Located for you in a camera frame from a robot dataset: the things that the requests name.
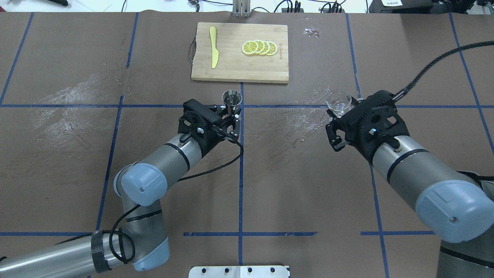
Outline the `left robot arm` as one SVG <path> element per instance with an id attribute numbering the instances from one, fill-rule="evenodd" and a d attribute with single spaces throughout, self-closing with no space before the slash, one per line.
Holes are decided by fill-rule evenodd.
<path id="1" fill-rule="evenodd" d="M 239 145 L 238 104 L 183 104 L 178 134 L 146 158 L 125 166 L 113 188 L 124 214 L 109 230 L 99 230 L 14 258 L 1 258 L 2 278 L 79 278 L 123 264 L 147 271 L 170 257 L 160 200 L 221 141 Z"/>

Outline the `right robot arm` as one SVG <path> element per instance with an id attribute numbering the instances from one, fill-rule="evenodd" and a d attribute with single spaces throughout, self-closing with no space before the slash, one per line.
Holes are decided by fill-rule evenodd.
<path id="1" fill-rule="evenodd" d="M 441 238 L 438 278 L 492 278 L 493 177 L 455 171 L 439 160 L 410 136 L 396 102 L 386 90 L 359 99 L 329 93 L 332 149 L 357 149 Z"/>

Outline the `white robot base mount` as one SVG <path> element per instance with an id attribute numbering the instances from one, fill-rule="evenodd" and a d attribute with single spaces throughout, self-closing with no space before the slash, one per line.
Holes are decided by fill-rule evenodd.
<path id="1" fill-rule="evenodd" d="M 290 278 L 288 266 L 196 266 L 188 274 L 189 278 Z"/>

